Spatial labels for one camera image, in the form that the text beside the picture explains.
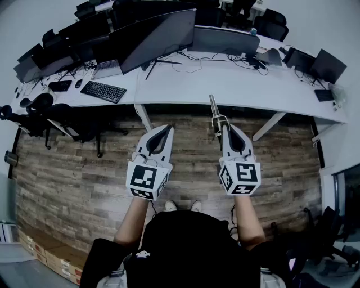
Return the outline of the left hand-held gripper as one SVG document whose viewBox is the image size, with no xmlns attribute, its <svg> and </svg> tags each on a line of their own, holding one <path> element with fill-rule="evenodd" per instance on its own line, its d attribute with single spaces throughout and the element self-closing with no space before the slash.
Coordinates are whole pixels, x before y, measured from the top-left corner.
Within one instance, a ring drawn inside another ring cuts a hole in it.
<svg viewBox="0 0 360 288">
<path fill-rule="evenodd" d="M 156 127 L 141 137 L 137 152 L 133 154 L 127 167 L 125 186 L 132 196 L 158 200 L 173 169 L 169 163 L 173 139 L 174 128 L 171 125 Z"/>
</svg>

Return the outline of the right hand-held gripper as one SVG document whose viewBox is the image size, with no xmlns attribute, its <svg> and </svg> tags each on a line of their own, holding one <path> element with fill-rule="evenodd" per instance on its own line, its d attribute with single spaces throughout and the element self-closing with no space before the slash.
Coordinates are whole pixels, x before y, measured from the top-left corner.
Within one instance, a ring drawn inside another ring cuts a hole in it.
<svg viewBox="0 0 360 288">
<path fill-rule="evenodd" d="M 250 138 L 235 125 L 222 126 L 219 178 L 227 195 L 250 196 L 261 185 L 260 163 L 255 161 Z M 236 152 L 241 156 L 230 156 Z"/>
</svg>

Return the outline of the person's right forearm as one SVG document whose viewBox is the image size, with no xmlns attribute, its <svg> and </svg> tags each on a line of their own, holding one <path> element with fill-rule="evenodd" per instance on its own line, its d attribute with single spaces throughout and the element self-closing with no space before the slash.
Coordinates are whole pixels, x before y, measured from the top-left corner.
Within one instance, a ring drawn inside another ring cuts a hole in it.
<svg viewBox="0 0 360 288">
<path fill-rule="evenodd" d="M 266 241 L 263 227 L 257 217 L 250 196 L 235 196 L 238 240 L 242 247 L 252 250 Z"/>
</svg>

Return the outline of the person's left forearm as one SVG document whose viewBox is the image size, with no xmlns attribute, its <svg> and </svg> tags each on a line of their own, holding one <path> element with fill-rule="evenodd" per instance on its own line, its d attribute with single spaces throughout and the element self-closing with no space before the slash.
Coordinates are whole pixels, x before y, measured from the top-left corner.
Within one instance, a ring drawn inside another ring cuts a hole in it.
<svg viewBox="0 0 360 288">
<path fill-rule="evenodd" d="M 115 234 L 114 242 L 129 250 L 137 250 L 145 225 L 148 199 L 134 197 L 125 214 L 125 217 Z"/>
</svg>

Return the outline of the white desk leg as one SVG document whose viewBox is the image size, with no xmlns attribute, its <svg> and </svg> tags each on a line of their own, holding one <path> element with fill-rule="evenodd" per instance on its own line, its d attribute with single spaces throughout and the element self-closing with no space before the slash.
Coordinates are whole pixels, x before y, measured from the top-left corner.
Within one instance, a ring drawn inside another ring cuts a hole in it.
<svg viewBox="0 0 360 288">
<path fill-rule="evenodd" d="M 258 141 L 262 136 L 264 136 L 273 126 L 275 126 L 284 116 L 286 112 L 276 112 L 266 123 L 263 125 L 260 130 L 258 130 L 252 137 L 253 141 Z"/>
<path fill-rule="evenodd" d="M 146 111 L 146 108 L 143 104 L 134 104 L 134 108 L 138 116 L 141 118 L 141 121 L 145 127 L 145 129 L 149 132 L 153 129 L 152 123 Z"/>
</svg>

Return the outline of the large black keyboard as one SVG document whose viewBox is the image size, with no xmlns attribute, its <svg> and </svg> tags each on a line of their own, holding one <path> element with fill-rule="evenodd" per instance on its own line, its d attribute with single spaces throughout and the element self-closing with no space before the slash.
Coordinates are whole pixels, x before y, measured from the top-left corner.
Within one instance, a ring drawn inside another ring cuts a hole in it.
<svg viewBox="0 0 360 288">
<path fill-rule="evenodd" d="M 127 90 L 125 88 L 89 81 L 80 92 L 85 95 L 117 104 L 126 91 Z"/>
</svg>

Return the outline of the black power adapter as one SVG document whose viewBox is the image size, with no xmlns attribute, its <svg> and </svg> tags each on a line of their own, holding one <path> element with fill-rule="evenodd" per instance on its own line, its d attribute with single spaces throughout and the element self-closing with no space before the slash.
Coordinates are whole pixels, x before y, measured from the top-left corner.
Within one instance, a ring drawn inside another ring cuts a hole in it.
<svg viewBox="0 0 360 288">
<path fill-rule="evenodd" d="M 244 60 L 245 62 L 247 62 L 250 66 L 252 66 L 253 68 L 259 70 L 259 69 L 263 69 L 265 70 L 267 67 L 265 66 L 265 64 L 263 64 L 261 61 L 257 60 L 255 57 L 252 58 L 246 58 Z"/>
</svg>

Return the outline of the silver laptop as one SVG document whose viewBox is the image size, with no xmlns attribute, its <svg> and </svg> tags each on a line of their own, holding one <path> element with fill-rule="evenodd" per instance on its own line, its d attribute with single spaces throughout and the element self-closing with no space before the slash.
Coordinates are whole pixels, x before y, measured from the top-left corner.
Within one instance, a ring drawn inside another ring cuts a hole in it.
<svg viewBox="0 0 360 288">
<path fill-rule="evenodd" d="M 122 71 L 120 69 L 120 65 L 118 61 L 111 60 L 97 64 L 91 79 L 96 80 L 96 79 L 111 77 L 119 74 L 122 74 Z"/>
</svg>

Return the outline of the black office chair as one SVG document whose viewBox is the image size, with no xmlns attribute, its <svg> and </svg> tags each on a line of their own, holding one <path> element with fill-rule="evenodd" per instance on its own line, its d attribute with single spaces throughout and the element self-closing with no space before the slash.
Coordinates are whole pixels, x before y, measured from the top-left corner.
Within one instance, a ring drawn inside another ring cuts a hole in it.
<svg viewBox="0 0 360 288">
<path fill-rule="evenodd" d="M 93 16 L 96 14 L 95 11 L 95 6 L 93 4 L 91 4 L 90 1 L 86 1 L 80 5 L 78 5 L 76 7 L 76 12 L 74 13 L 74 15 L 79 19 L 79 20 L 84 20 L 90 16 Z"/>
<path fill-rule="evenodd" d="M 50 93 L 41 93 L 34 100 L 23 98 L 20 107 L 24 108 L 28 114 L 39 113 L 49 108 L 54 103 L 54 97 Z"/>
<path fill-rule="evenodd" d="M 283 42 L 289 33 L 286 17 L 274 10 L 266 9 L 262 16 L 256 16 L 254 28 L 258 35 Z"/>
<path fill-rule="evenodd" d="M 54 48 L 62 44 L 62 38 L 59 34 L 55 34 L 53 29 L 47 31 L 42 37 L 43 48 Z"/>
<path fill-rule="evenodd" d="M 221 27 L 226 12 L 217 7 L 200 7 L 196 10 L 195 25 Z"/>
<path fill-rule="evenodd" d="M 348 266 L 358 270 L 360 250 L 346 245 L 341 250 L 334 247 L 336 240 L 348 236 L 346 233 L 339 233 L 342 225 L 340 210 L 328 206 L 317 223 L 314 223 L 310 209 L 304 208 L 304 212 L 308 214 L 309 219 L 305 231 L 280 234 L 277 224 L 271 223 L 273 240 L 285 249 L 291 273 L 299 274 L 308 260 L 319 264 L 324 257 L 334 260 L 335 255 L 345 259 Z"/>
<path fill-rule="evenodd" d="M 26 107 L 26 111 L 30 113 L 37 113 L 56 123 L 74 141 L 81 143 L 96 139 L 97 157 L 102 158 L 103 154 L 100 152 L 100 134 L 106 124 L 103 117 L 92 112 L 77 111 L 65 103 L 59 103 L 47 107 L 46 105 L 31 104 Z"/>
</svg>

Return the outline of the small black keyboard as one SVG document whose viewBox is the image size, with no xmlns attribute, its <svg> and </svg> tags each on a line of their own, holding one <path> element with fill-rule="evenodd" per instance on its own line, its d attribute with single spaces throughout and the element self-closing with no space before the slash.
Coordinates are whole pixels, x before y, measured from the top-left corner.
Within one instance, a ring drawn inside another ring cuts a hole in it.
<svg viewBox="0 0 360 288">
<path fill-rule="evenodd" d="M 332 94 L 332 92 L 330 90 L 317 89 L 317 90 L 314 90 L 314 92 L 315 92 L 315 95 L 316 95 L 317 99 L 319 100 L 319 102 L 326 102 L 326 101 L 334 100 L 334 95 Z"/>
<path fill-rule="evenodd" d="M 71 80 L 62 80 L 57 82 L 50 82 L 48 84 L 48 87 L 53 92 L 66 92 L 71 86 L 71 84 L 72 84 Z"/>
</svg>

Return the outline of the grey-backed monitor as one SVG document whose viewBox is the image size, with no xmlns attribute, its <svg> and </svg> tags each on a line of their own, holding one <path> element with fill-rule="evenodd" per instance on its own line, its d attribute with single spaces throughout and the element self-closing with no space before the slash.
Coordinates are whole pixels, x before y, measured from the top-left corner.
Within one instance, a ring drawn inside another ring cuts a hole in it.
<svg viewBox="0 0 360 288">
<path fill-rule="evenodd" d="M 257 54 L 259 44 L 260 39 L 255 35 L 237 30 L 196 26 L 193 45 L 187 50 L 253 57 Z"/>
</svg>

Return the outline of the large curved black monitor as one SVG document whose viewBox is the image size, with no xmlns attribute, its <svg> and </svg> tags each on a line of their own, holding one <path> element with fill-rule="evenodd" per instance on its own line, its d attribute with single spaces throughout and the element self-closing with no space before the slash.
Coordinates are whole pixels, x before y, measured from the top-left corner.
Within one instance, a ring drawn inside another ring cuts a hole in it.
<svg viewBox="0 0 360 288">
<path fill-rule="evenodd" d="M 111 32 L 109 40 L 121 73 L 191 47 L 195 18 L 194 8 L 154 16 Z"/>
</svg>

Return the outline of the person's black shirt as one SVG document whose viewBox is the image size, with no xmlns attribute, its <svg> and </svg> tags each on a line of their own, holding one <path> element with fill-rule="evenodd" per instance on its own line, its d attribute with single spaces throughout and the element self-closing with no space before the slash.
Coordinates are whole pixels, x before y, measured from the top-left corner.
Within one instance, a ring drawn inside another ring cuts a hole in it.
<svg viewBox="0 0 360 288">
<path fill-rule="evenodd" d="M 157 214 L 146 226 L 138 250 L 94 240 L 80 288 L 96 288 L 120 267 L 128 288 L 260 288 L 263 268 L 286 288 L 293 285 L 282 249 L 264 242 L 246 250 L 230 236 L 224 221 L 185 210 Z"/>
</svg>

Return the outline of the grey metal cylinder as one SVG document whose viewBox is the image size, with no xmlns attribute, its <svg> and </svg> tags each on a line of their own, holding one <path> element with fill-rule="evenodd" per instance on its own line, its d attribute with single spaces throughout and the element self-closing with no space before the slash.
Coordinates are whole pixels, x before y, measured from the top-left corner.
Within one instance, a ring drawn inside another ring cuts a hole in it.
<svg viewBox="0 0 360 288">
<path fill-rule="evenodd" d="M 15 167 L 18 164 L 18 156 L 7 150 L 4 155 L 4 162 Z"/>
</svg>

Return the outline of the stack of cardboard boxes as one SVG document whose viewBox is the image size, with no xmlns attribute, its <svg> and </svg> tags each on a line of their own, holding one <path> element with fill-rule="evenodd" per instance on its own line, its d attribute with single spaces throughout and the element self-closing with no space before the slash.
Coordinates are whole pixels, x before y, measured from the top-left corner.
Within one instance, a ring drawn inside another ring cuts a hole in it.
<svg viewBox="0 0 360 288">
<path fill-rule="evenodd" d="M 87 254 L 35 228 L 18 228 L 20 244 L 63 278 L 80 285 Z"/>
</svg>

